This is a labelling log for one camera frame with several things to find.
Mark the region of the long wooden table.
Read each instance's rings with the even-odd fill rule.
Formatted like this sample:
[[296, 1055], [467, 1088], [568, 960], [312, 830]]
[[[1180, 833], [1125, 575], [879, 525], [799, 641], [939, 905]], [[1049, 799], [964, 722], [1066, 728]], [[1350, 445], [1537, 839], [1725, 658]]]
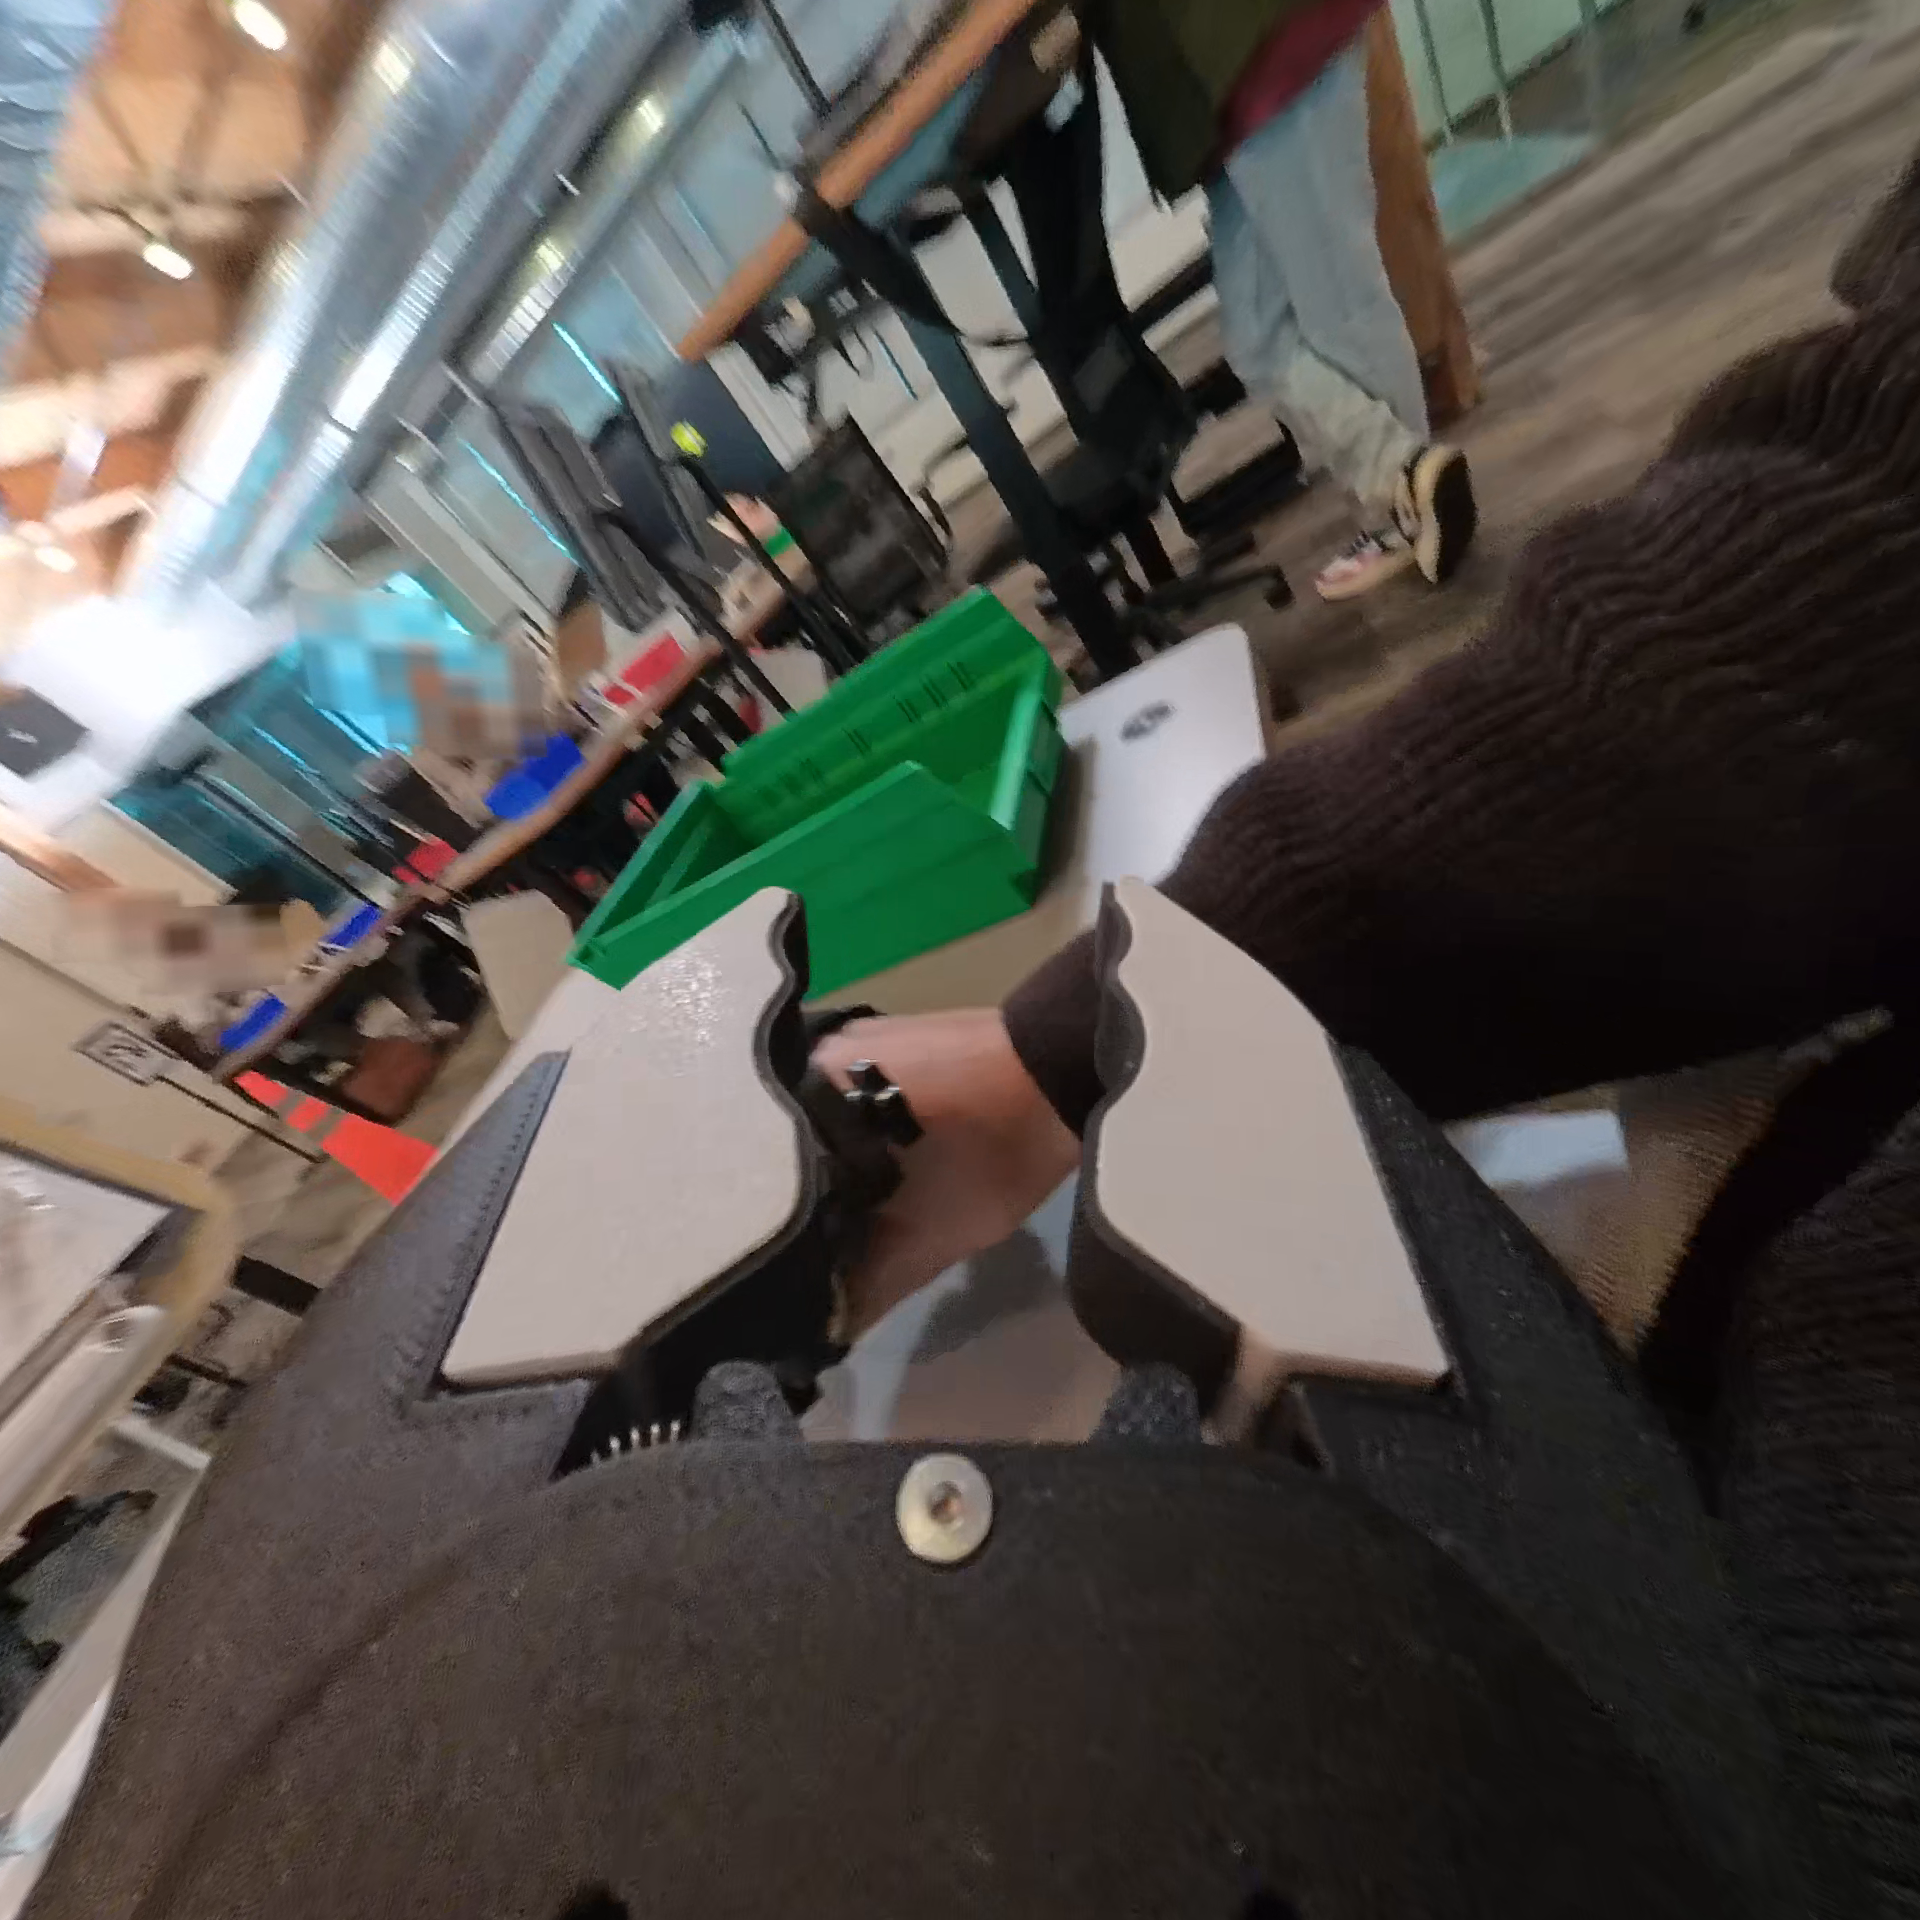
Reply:
[[513, 859], [533, 846], [554, 824], [566, 820], [584, 798], [607, 780], [628, 753], [643, 739], [660, 733], [660, 712], [683, 696], [683, 690], [697, 683], [716, 667], [731, 668], [734, 678], [746, 678], [744, 664], [733, 664], [725, 646], [734, 643], [746, 655], [757, 647], [757, 636], [774, 618], [779, 605], [779, 586], [763, 584], [751, 588], [728, 588], [722, 599], [722, 640], [699, 640], [682, 647], [673, 668], [660, 673], [656, 682], [633, 692], [626, 705], [602, 707], [594, 728], [584, 736], [582, 758], [568, 777], [547, 795], [537, 809], [515, 821], [495, 824], [467, 852], [459, 853], [437, 875], [402, 887], [392, 907], [369, 927], [363, 941], [342, 948], [327, 959], [317, 971], [299, 978], [298, 983], [285, 983], [274, 991], [282, 1009], [271, 1022], [240, 1021], [242, 1045], [227, 1047], [218, 1064], [209, 1069], [209, 1079], [222, 1084], [236, 1083], [250, 1071], [257, 1062], [269, 1055], [282, 1038], [298, 1032], [312, 1009], [333, 991], [333, 987], [363, 965], [363, 948], [382, 941], [389, 931], [398, 931], [427, 910], [442, 910], [460, 902], [473, 889], [493, 882], [497, 873], [511, 866]]

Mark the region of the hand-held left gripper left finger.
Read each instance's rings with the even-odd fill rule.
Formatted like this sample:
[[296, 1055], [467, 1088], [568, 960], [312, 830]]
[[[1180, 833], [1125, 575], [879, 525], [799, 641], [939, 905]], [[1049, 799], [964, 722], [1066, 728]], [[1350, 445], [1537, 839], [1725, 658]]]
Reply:
[[609, 1376], [784, 1257], [821, 1204], [794, 1083], [803, 901], [763, 887], [584, 1017], [542, 1013], [446, 1153], [528, 1106], [442, 1376]]

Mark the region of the blue plastic bin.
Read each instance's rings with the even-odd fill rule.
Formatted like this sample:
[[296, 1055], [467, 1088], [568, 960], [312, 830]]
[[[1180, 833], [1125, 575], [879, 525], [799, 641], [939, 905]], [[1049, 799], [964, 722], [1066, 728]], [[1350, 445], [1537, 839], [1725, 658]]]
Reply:
[[489, 787], [483, 807], [495, 824], [518, 824], [539, 812], [582, 766], [582, 745], [554, 733]]

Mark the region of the silver ventilation duct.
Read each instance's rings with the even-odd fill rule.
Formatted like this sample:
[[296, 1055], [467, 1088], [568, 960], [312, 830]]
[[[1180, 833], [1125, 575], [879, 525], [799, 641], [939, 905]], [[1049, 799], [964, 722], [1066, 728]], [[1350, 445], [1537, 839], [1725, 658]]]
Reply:
[[350, 487], [515, 192], [574, 157], [658, 5], [386, 5], [323, 164], [179, 445], [123, 588], [267, 599]]

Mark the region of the wood-edged standing desk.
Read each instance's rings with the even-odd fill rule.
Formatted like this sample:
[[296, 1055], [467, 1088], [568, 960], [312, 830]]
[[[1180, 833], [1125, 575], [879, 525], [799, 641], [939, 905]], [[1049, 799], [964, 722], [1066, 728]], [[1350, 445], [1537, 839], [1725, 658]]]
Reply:
[[[1130, 326], [1148, 345], [1108, 241], [1094, 61], [1074, 5], [944, 5], [909, 35], [894, 72], [819, 110], [778, 184], [779, 227], [706, 301], [675, 348], [682, 360], [738, 345], [784, 297], [813, 301], [808, 261], [821, 258], [825, 291], [841, 285], [904, 326], [1049, 614], [1099, 678], [1172, 646], [1180, 615], [1258, 595], [1138, 635], [1094, 586], [1043, 484], [1076, 445], [1070, 383], [1096, 344]], [[962, 323], [932, 287], [912, 241], [927, 196], [946, 196], [972, 229], [1013, 333]]]

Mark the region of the black office chair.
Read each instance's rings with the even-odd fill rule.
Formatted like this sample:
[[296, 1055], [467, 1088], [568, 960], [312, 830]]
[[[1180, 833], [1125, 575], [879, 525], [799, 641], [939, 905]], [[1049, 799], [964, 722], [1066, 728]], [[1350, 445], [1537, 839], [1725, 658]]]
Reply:
[[1109, 328], [1074, 377], [1076, 445], [1043, 484], [1094, 586], [1138, 635], [1232, 595], [1258, 592], [1277, 611], [1294, 600], [1284, 569], [1256, 562], [1259, 524], [1307, 484], [1290, 430], [1203, 490], [1179, 481], [1202, 430], [1243, 405], [1223, 360], [1183, 383], [1130, 326]]

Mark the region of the instruction board on white stand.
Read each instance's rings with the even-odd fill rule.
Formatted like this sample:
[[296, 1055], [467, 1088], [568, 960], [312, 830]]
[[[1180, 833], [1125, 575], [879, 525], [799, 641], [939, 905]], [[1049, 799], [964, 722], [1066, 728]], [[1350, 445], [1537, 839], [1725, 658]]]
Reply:
[[2, 1532], [73, 1485], [227, 1291], [224, 1188], [2, 1101]]

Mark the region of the black monitor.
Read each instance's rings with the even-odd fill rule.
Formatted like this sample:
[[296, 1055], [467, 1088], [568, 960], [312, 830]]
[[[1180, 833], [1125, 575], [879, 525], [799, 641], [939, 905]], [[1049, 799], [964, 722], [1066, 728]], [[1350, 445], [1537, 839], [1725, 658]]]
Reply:
[[563, 621], [588, 606], [626, 632], [663, 611], [716, 621], [722, 575], [682, 500], [679, 457], [660, 450], [646, 368], [617, 358], [607, 373], [614, 405], [590, 436], [552, 404], [489, 396], [493, 430], [525, 481], [532, 510], [571, 563], [552, 618]]

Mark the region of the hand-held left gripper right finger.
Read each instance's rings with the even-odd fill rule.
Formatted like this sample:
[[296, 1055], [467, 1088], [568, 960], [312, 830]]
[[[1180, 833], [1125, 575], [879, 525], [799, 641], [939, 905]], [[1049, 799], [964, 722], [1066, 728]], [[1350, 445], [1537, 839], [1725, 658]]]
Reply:
[[1355, 1091], [1294, 992], [1126, 877], [1102, 898], [1094, 1000], [1066, 1294], [1102, 1353], [1177, 1371], [1227, 1441], [1304, 1381], [1441, 1386]]

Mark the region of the grey desk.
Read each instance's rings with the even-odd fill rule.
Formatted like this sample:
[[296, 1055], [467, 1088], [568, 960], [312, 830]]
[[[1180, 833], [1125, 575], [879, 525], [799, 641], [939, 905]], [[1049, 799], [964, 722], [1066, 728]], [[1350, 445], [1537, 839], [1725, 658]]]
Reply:
[[[1047, 821], [1035, 905], [841, 991], [813, 994], [805, 983], [794, 1025], [803, 1050], [805, 1011], [815, 1008], [870, 1005], [873, 1018], [894, 1018], [995, 1005], [1057, 948], [1090, 929], [1108, 882], [1158, 877], [1214, 795], [1256, 766], [1267, 747], [1245, 635], [1216, 629], [1188, 640], [1108, 690], [1069, 703], [1062, 739], [1053, 810], [1064, 821]], [[793, 1091], [819, 1152], [805, 1118], [805, 1066], [808, 1055]], [[434, 1285], [420, 1334], [420, 1421], [432, 1414], [463, 1436], [513, 1442], [543, 1476], [568, 1456], [623, 1453], [682, 1436], [692, 1394], [716, 1364], [759, 1364], [784, 1386], [813, 1386], [828, 1366], [822, 1339], [832, 1312], [815, 1213], [784, 1257], [725, 1287], [716, 1303], [603, 1378], [446, 1383], [439, 1364], [475, 1276], [479, 1229], [489, 1223], [482, 1207], [506, 1196], [508, 1150], [523, 1144], [520, 1124], [528, 1116], [528, 1106], [511, 1101], [503, 1116], [452, 1152], [452, 1170], [434, 1175], [420, 1193], [434, 1204], [432, 1220], [420, 1229], [417, 1257], [420, 1282]]]

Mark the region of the green plastic bin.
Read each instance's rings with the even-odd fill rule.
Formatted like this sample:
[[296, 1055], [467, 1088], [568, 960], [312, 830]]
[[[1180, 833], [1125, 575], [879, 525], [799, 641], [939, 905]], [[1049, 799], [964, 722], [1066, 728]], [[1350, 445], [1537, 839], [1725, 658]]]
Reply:
[[1064, 678], [986, 588], [734, 748], [639, 845], [568, 965], [622, 991], [760, 889], [803, 902], [813, 994], [1025, 913]]

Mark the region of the person's right forearm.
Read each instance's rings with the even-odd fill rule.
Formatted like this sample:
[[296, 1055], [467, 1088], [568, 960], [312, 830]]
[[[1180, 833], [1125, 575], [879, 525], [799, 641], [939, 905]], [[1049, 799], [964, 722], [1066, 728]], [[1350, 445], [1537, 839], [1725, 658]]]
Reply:
[[1472, 643], [1211, 809], [1162, 893], [1445, 1122], [1915, 994], [1918, 214], [1538, 532]]

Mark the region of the black mesh chair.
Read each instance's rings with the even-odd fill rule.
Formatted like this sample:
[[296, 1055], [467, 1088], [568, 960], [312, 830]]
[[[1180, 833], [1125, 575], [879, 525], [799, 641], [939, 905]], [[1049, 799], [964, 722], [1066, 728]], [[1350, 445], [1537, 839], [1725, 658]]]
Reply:
[[872, 636], [946, 600], [948, 538], [857, 420], [839, 420], [765, 493], [832, 606]]

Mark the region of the person's right hand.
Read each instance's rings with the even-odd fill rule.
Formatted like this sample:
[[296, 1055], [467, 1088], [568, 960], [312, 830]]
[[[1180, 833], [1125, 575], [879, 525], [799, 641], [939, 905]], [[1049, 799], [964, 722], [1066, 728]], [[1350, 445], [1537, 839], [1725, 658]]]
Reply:
[[847, 1338], [1016, 1235], [1079, 1163], [1079, 1139], [1025, 1075], [994, 1008], [852, 1021], [819, 1064], [839, 1083], [855, 1066], [881, 1069], [920, 1129], [898, 1152], [900, 1186], [870, 1215], [841, 1285]]

